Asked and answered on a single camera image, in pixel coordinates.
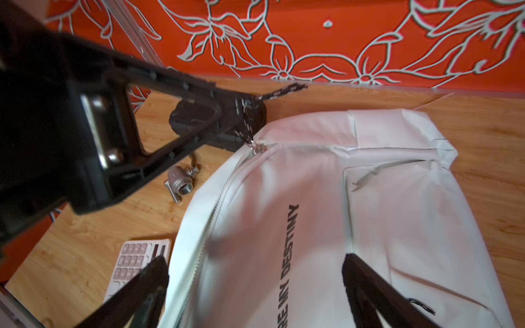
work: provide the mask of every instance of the wooden surface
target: wooden surface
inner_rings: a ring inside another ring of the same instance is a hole
[[[223,88],[262,94],[273,81],[216,79]],[[412,108],[433,93],[310,86],[266,102],[268,121],[348,109]],[[167,120],[176,99],[153,93],[136,114],[147,149],[174,137]],[[525,326],[525,100],[454,95],[421,109],[458,149],[452,170],[474,212],[516,327]],[[230,153],[198,150],[200,186]],[[123,203],[78,217],[69,207],[7,284],[47,327],[72,327],[102,303],[122,243],[176,236],[191,200],[175,205],[159,176]]]

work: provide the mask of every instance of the wood grain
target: wood grain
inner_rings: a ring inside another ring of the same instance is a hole
[[[210,79],[223,88],[257,94],[281,87],[273,81]],[[434,93],[311,85],[266,105],[273,121],[316,111],[413,108],[437,98]],[[167,123],[176,102],[152,93],[136,114],[145,149],[176,137]],[[421,110],[458,149],[452,171],[476,217],[514,322],[525,326],[525,100],[454,95]],[[230,154],[199,149],[196,187]],[[67,207],[8,290],[47,327],[74,326],[101,305],[124,241],[176,236],[191,194],[175,205],[164,180],[163,174],[123,203],[90,215],[76,216]]]

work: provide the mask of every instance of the red wall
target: red wall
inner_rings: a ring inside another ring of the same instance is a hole
[[[188,73],[525,92],[525,1],[123,2]],[[47,24],[141,58],[101,0],[52,2]]]

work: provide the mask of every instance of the bag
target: bag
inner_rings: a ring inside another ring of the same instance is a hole
[[[513,327],[457,152],[426,114],[303,114],[256,141],[188,206],[159,327],[354,327],[347,253],[441,327]]]

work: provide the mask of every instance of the black object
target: black object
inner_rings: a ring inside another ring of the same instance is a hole
[[[122,201],[226,131],[249,141],[246,113],[264,108],[252,94],[49,31],[9,1],[0,1],[0,58],[0,245],[64,200],[79,214]],[[209,115],[149,154],[127,95],[133,85]]]
[[[439,328],[356,254],[346,255],[342,274],[356,328],[382,327],[376,309],[394,328]]]
[[[171,129],[178,135],[184,135],[202,124],[213,113],[197,103],[181,100],[170,115]],[[253,134],[257,133],[266,124],[266,106],[262,101],[257,107],[250,107],[246,112],[247,123]],[[234,152],[244,145],[245,140],[236,133],[235,128],[229,129],[217,137],[208,140],[207,145],[223,148]]]
[[[159,323],[168,284],[164,257],[157,256],[104,305],[76,328],[155,328]]]

